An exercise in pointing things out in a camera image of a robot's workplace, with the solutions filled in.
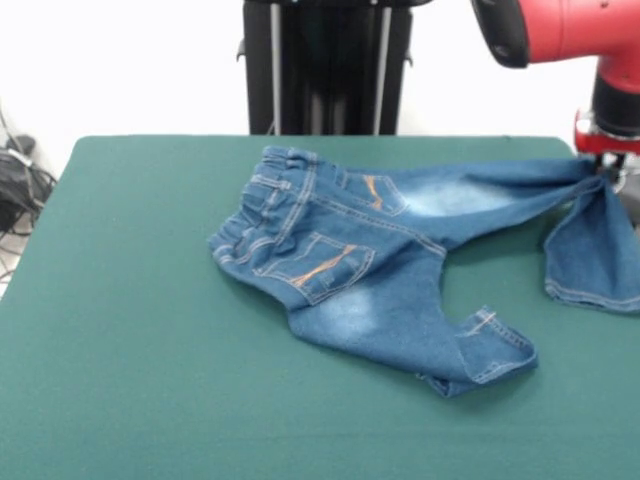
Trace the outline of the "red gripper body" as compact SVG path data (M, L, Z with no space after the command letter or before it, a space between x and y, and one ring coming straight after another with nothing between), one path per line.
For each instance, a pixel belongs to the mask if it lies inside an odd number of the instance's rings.
M591 110L578 110L574 119L574 144L578 152L592 155L639 155L639 137L606 132L596 122Z

